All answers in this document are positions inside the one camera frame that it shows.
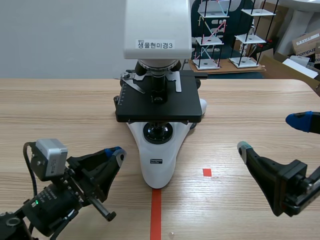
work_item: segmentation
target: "microscope stage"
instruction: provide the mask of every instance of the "microscope stage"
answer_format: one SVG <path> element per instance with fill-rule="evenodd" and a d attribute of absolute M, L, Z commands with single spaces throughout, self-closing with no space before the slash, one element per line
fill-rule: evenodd
<path fill-rule="evenodd" d="M 151 102 L 151 76 L 136 81 L 145 93 L 123 83 L 116 105 L 116 120 L 119 123 L 134 122 L 201 122 L 200 105 L 196 79 L 194 76 L 180 76 L 182 92 L 176 92 L 176 83 L 167 82 L 168 100 L 163 104 Z"/>

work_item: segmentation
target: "microscope base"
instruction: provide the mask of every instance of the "microscope base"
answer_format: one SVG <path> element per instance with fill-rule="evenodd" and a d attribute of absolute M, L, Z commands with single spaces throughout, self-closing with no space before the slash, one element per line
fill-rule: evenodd
<path fill-rule="evenodd" d="M 200 99 L 202 115 L 207 102 Z M 186 138 L 192 123 L 170 122 L 173 128 L 172 138 L 163 144 L 152 144 L 145 139 L 143 129 L 147 122 L 135 122 L 129 126 L 139 149 L 140 165 L 145 182 L 154 189 L 161 189 L 171 180 L 179 149 Z"/>

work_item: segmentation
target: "white paper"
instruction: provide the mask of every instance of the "white paper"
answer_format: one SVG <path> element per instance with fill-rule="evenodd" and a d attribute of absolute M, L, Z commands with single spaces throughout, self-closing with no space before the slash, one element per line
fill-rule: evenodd
<path fill-rule="evenodd" d="M 290 59 L 286 59 L 283 62 L 284 65 L 287 65 L 288 67 L 310 77 L 310 78 L 315 78 L 316 76 L 318 76 L 318 73 L 316 71 L 313 71 L 309 68 L 306 68 L 304 66 L 301 66 L 300 64 L 296 63 L 295 61 L 292 61 Z"/>

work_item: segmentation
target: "red tape line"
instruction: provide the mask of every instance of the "red tape line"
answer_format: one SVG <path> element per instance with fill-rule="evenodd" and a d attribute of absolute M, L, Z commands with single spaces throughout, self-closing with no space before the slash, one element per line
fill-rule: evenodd
<path fill-rule="evenodd" d="M 150 240 L 161 240 L 161 189 L 152 189 Z"/>

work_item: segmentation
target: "red square marker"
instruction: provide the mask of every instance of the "red square marker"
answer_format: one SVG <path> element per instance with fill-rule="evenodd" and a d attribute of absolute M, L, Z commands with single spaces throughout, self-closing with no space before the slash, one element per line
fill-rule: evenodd
<path fill-rule="evenodd" d="M 203 176 L 204 177 L 212 177 L 211 168 L 204 168 L 203 169 Z"/>

